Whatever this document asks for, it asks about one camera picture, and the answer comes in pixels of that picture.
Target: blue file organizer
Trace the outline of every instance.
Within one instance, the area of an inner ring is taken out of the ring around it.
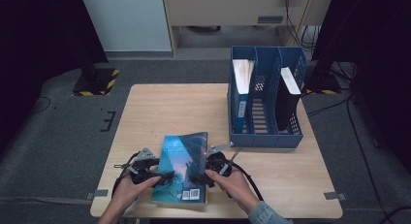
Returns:
[[[280,80],[280,71],[289,67],[299,87],[306,70],[306,58],[302,48],[293,47],[232,47],[232,59],[255,61],[250,82],[250,91],[244,116],[242,133],[235,131],[233,110],[236,79],[233,62],[230,67],[228,90],[228,117],[230,141],[234,146],[296,148],[301,139],[297,115],[294,113],[286,133],[280,133],[275,121],[275,100]]]

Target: barcode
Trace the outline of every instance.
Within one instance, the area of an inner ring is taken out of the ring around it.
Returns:
[[[190,190],[190,200],[199,200],[200,199],[200,189],[191,189]]]
[[[182,200],[190,200],[190,191],[182,191]]]

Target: label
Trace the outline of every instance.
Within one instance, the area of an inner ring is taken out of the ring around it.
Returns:
[[[240,101],[238,105],[238,117],[244,117],[246,101]]]

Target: person's left hand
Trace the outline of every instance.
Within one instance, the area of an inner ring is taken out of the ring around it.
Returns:
[[[100,217],[99,223],[116,223],[126,208],[132,205],[145,189],[153,186],[159,179],[160,177],[157,176],[142,183],[134,184],[130,175],[125,176],[115,189],[115,193]]]

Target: gray carpet floor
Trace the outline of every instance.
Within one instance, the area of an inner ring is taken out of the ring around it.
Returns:
[[[61,198],[82,201],[97,188],[131,86],[135,83],[228,82],[229,60],[111,61],[120,69],[106,96],[72,96],[80,70],[48,80],[42,97],[0,162],[0,223],[96,223],[90,204],[59,205],[5,202],[6,198]],[[338,103],[350,95],[307,95],[307,112]],[[389,212],[411,206],[411,175],[388,149],[376,148],[359,108],[350,112],[364,148],[381,204]],[[115,112],[111,129],[104,119]],[[310,117],[335,190],[345,193],[343,216],[337,220],[294,220],[295,223],[379,223],[384,213],[374,193],[346,103]],[[401,211],[393,223],[411,223]],[[151,223],[186,223],[151,220]]]

